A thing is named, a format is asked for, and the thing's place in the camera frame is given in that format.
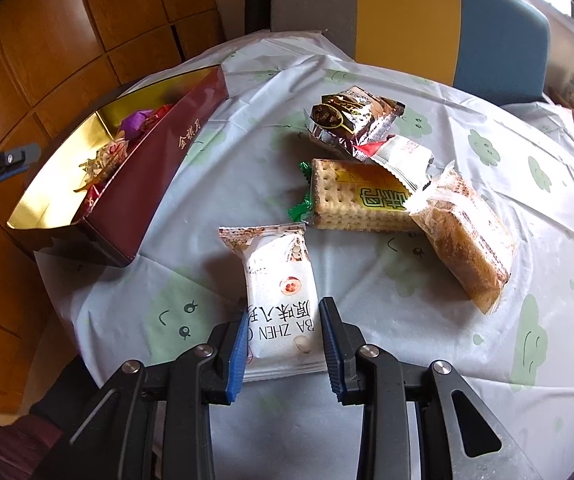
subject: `floor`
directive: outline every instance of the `floor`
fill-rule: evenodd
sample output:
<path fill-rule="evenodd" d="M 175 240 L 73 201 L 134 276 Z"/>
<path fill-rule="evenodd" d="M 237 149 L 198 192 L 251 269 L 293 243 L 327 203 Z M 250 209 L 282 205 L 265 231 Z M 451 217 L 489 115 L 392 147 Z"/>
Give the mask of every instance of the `floor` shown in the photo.
<path fill-rule="evenodd" d="M 52 313 L 38 343 L 20 409 L 16 415 L 0 413 L 0 426 L 12 424 L 40 400 L 56 381 L 63 368 L 78 354 L 76 347 L 62 328 L 56 313 Z"/>

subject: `red and white wrapper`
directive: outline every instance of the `red and white wrapper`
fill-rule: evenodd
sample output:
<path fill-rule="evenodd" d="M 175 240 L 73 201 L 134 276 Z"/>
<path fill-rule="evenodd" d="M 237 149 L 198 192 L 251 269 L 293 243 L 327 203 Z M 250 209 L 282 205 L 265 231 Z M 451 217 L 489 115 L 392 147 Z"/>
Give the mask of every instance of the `red and white wrapper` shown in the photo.
<path fill-rule="evenodd" d="M 411 139 L 395 135 L 382 142 L 363 144 L 356 148 L 386 168 L 412 194 L 429 184 L 427 167 L 433 162 L 432 150 Z"/>

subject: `brown snack package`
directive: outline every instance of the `brown snack package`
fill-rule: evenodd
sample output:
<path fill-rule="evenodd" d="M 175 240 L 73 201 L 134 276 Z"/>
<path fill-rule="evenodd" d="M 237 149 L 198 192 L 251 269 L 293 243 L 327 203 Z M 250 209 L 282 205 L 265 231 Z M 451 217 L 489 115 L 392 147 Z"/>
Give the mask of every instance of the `brown snack package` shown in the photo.
<path fill-rule="evenodd" d="M 404 208 L 409 191 L 385 168 L 345 160 L 311 161 L 314 227 L 419 231 Z"/>
<path fill-rule="evenodd" d="M 365 162 L 368 157 L 356 147 L 379 142 L 388 137 L 404 105 L 376 97 L 352 86 L 337 94 L 323 95 L 321 103 L 311 108 L 307 127 L 310 138 L 339 156 L 352 156 Z"/>
<path fill-rule="evenodd" d="M 453 162 L 405 206 L 480 311 L 493 313 L 516 252 L 496 213 L 453 169 Z"/>

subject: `bread in plastic bag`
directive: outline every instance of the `bread in plastic bag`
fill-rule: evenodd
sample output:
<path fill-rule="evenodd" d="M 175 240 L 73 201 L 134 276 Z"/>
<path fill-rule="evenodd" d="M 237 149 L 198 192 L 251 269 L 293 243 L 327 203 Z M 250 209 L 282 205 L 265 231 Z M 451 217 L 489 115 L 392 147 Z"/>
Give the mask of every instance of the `bread in plastic bag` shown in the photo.
<path fill-rule="evenodd" d="M 512 234 L 496 213 L 453 169 L 453 162 L 404 205 L 480 311 L 493 313 L 516 252 Z"/>

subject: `cracker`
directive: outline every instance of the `cracker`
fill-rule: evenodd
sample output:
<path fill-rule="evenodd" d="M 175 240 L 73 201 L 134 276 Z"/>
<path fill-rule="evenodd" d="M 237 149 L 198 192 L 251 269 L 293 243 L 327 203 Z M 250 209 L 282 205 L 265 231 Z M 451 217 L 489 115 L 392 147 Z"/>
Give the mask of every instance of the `cracker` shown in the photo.
<path fill-rule="evenodd" d="M 311 161 L 314 226 L 351 231 L 418 232 L 404 209 L 409 197 L 384 168 L 343 160 Z"/>

